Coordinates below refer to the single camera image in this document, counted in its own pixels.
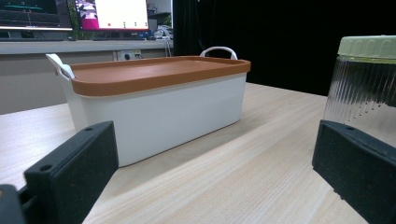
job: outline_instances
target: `white handle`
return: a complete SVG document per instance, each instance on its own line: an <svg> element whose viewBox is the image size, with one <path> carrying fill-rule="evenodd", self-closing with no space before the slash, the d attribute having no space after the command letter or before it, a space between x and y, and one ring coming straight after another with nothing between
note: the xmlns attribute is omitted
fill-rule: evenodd
<svg viewBox="0 0 396 224"><path fill-rule="evenodd" d="M46 54L49 61L55 66L58 74L63 76L66 80L75 78L72 68L68 64L63 64L62 60L56 54Z"/></svg>
<svg viewBox="0 0 396 224"><path fill-rule="evenodd" d="M238 58L236 57L235 52L234 52L232 49L227 48L227 47L212 47L212 48L208 48L208 49L202 51L202 53L200 54L200 56L201 56L201 57L205 57L205 55L206 55L210 50L212 50L212 49L224 49L224 50L227 50L227 51L229 51L229 52L231 53L231 59L233 59L233 60L238 60Z"/></svg>

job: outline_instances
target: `clear plastic jar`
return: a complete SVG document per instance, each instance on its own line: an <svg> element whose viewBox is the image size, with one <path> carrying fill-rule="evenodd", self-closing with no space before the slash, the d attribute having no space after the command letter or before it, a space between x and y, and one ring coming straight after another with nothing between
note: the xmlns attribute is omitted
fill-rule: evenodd
<svg viewBox="0 0 396 224"><path fill-rule="evenodd" d="M396 35L342 38L324 119L396 147Z"/></svg>

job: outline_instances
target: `computer monitor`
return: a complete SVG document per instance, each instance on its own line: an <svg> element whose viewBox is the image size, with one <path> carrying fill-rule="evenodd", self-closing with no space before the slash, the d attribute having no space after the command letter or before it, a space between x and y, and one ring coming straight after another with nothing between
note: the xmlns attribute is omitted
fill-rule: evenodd
<svg viewBox="0 0 396 224"><path fill-rule="evenodd" d="M149 29L146 0L75 0L80 31L138 32Z"/></svg>
<svg viewBox="0 0 396 224"><path fill-rule="evenodd" d="M67 0L0 0L0 32L71 32Z"/></svg>

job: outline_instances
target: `jar lid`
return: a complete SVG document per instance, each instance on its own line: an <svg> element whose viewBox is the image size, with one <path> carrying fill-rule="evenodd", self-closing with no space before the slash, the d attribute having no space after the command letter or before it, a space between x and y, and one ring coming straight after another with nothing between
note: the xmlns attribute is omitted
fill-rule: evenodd
<svg viewBox="0 0 396 224"><path fill-rule="evenodd" d="M396 59L396 35L344 36L339 55Z"/></svg>

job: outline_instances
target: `desk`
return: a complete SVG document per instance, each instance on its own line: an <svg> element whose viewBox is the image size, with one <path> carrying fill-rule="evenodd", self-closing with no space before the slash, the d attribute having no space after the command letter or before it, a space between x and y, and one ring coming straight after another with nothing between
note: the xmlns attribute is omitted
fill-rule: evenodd
<svg viewBox="0 0 396 224"><path fill-rule="evenodd" d="M117 41L54 41L54 42L1 42L0 55L44 54L65 52L113 51L121 49L164 49L163 41L117 40Z"/></svg>
<svg viewBox="0 0 396 224"><path fill-rule="evenodd" d="M242 118L120 168L84 223L367 223L311 165L327 98L247 83ZM75 134L68 106L0 116L0 179Z"/></svg>

